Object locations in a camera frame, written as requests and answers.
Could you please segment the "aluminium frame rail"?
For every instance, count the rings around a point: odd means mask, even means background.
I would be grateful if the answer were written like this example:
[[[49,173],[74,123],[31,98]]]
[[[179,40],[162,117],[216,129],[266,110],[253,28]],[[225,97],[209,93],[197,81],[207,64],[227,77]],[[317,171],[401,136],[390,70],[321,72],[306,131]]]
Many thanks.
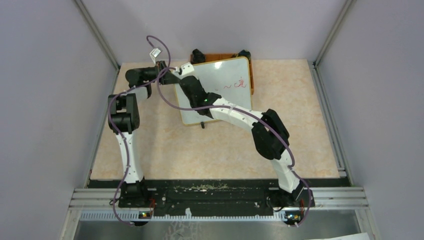
[[[254,204],[270,201],[275,208],[285,210],[300,206],[327,210],[367,209],[369,207],[365,192],[361,187],[312,187],[304,189],[297,201],[291,201],[275,187],[248,188],[181,188],[148,190],[148,200],[120,201],[120,193],[112,188],[75,189],[69,204],[71,209],[104,209],[113,206],[113,196],[124,208],[146,208],[151,201],[162,205],[200,205],[200,204]]]

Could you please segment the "dark object in tray right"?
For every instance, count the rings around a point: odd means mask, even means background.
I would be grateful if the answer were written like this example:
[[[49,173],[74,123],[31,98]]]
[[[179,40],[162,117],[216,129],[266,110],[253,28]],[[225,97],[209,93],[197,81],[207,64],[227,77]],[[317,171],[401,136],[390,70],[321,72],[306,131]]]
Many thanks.
[[[237,53],[236,56],[237,57],[245,57],[250,61],[252,55],[248,50],[243,49],[239,53]]]

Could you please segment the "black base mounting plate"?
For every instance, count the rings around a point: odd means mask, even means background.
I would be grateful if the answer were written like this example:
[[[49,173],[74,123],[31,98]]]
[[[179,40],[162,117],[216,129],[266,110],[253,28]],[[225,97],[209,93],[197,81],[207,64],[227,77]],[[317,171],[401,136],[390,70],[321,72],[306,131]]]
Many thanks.
[[[154,217],[245,218],[282,216],[300,221],[315,204],[304,183],[294,193],[279,189],[276,179],[145,180],[130,186],[118,180],[91,180],[90,189],[119,188],[109,204],[141,208],[140,219]]]

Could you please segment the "white whiteboard with yellow frame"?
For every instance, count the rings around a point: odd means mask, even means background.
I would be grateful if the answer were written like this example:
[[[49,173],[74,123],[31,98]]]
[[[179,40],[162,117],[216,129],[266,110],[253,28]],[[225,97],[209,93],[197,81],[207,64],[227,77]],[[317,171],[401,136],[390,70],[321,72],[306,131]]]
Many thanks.
[[[216,93],[245,109],[252,108],[249,65],[246,57],[194,64],[194,76],[206,92]]]

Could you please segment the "black object in tray left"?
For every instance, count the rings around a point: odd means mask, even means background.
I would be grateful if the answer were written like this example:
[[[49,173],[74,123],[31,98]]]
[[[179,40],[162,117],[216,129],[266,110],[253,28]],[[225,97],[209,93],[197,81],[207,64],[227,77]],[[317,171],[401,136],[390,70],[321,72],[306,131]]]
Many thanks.
[[[192,51],[190,62],[193,65],[205,63],[206,62],[206,56],[200,50],[198,50],[196,48]]]

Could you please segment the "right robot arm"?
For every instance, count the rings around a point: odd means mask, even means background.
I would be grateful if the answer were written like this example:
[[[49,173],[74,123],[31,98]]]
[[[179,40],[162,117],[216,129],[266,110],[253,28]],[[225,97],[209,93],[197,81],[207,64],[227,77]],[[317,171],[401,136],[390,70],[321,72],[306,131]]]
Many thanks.
[[[217,93],[205,91],[200,80],[192,75],[181,79],[179,86],[199,115],[251,132],[256,151],[273,166],[283,203],[295,206],[301,200],[305,185],[293,171],[295,160],[289,148],[290,134],[276,111],[243,108]]]

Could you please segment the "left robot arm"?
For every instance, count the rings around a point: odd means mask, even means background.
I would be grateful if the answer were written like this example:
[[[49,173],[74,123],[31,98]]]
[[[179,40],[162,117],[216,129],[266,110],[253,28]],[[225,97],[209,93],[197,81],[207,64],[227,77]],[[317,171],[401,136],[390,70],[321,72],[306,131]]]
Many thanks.
[[[152,83],[166,79],[174,83],[175,78],[170,74],[163,60],[151,67],[129,69],[124,74],[128,89],[107,99],[107,123],[118,141],[123,165],[119,200],[131,201],[138,207],[146,206],[150,200],[136,144],[141,123],[138,103],[151,97]]]

